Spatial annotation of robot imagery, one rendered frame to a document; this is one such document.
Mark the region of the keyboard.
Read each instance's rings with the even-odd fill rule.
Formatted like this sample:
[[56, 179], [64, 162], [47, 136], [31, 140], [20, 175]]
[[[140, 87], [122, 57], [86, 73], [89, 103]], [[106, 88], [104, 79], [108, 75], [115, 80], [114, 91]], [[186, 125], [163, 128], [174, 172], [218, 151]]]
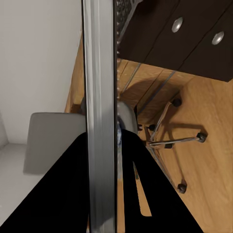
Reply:
[[117, 0], [118, 6], [118, 16], [117, 16], [117, 47], [120, 44], [120, 41], [125, 33], [125, 30], [130, 22], [130, 19], [136, 9], [136, 6], [138, 3], [142, 2], [144, 0]]

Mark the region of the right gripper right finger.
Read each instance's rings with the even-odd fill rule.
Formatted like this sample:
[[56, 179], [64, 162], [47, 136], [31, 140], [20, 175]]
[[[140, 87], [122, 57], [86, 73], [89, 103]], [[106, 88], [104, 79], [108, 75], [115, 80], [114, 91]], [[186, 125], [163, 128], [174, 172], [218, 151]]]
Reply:
[[[122, 130], [125, 233], [203, 233], [140, 136]], [[137, 169], [152, 216], [140, 211]]]

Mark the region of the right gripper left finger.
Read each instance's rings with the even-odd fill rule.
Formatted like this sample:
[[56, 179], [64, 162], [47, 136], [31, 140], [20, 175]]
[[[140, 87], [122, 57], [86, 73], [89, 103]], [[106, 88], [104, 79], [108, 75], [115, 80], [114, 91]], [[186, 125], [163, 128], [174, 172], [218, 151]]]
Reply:
[[82, 133], [2, 224], [0, 233], [87, 233], [88, 217]]

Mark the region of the swivel chair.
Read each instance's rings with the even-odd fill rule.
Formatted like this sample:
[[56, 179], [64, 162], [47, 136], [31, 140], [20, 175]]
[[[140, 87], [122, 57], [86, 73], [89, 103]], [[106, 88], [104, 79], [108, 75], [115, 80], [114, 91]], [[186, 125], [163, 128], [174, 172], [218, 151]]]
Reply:
[[[137, 123], [137, 105], [133, 109], [127, 102], [123, 100], [117, 101], [117, 120], [121, 130], [126, 129], [139, 136], [142, 131], [142, 124]], [[178, 184], [175, 186], [168, 170], [158, 152], [158, 148], [172, 148], [172, 143], [197, 140], [204, 142], [207, 135], [198, 133], [197, 136], [172, 139], [167, 141], [157, 141], [161, 126], [164, 122], [169, 105], [180, 106], [180, 99], [168, 101], [160, 116], [157, 125], [150, 125], [145, 128], [146, 141], [143, 141], [148, 151], [156, 160], [157, 164], [164, 172], [165, 176], [173, 186], [176, 192], [185, 193], [186, 185]], [[83, 97], [81, 110], [85, 111], [85, 99]], [[149, 134], [148, 129], [153, 131]], [[55, 113], [55, 112], [39, 112], [32, 113], [29, 125], [28, 140], [26, 146], [23, 174], [32, 176], [43, 176], [56, 161], [62, 156], [67, 148], [74, 140], [86, 132], [85, 114], [82, 113]], [[117, 159], [117, 181], [123, 180], [122, 169], [122, 138], [119, 148], [117, 149], [119, 156]], [[135, 179], [139, 179], [137, 169], [135, 169]]]

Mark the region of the notebook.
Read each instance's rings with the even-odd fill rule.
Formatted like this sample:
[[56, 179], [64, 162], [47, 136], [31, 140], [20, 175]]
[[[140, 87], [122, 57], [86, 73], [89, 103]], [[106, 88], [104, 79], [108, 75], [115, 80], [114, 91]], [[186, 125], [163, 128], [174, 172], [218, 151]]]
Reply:
[[117, 233], [117, 0], [81, 0], [88, 233]]

